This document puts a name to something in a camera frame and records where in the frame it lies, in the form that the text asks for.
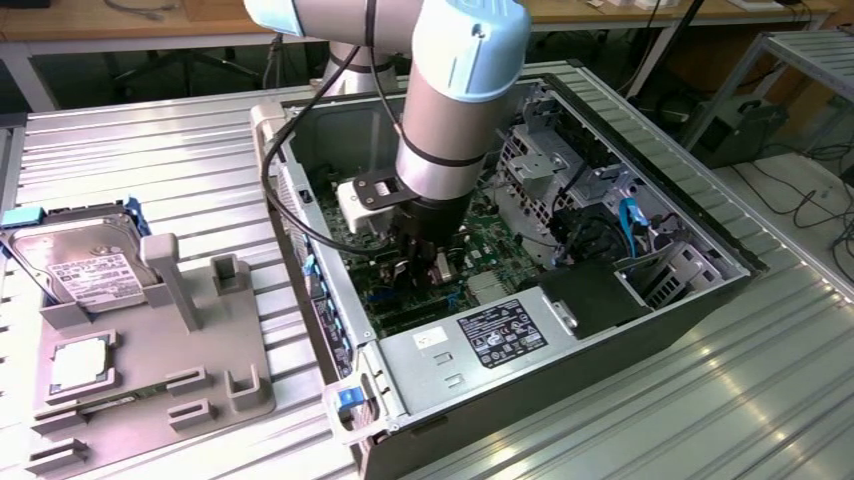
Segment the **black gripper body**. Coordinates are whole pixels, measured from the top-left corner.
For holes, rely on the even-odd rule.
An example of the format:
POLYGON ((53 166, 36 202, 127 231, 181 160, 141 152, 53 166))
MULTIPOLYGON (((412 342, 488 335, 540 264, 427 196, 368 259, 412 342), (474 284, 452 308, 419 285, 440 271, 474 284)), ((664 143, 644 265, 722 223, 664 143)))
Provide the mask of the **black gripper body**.
POLYGON ((436 250, 450 245, 462 226, 471 196, 451 200, 415 198, 395 206, 392 233, 400 248, 436 250))

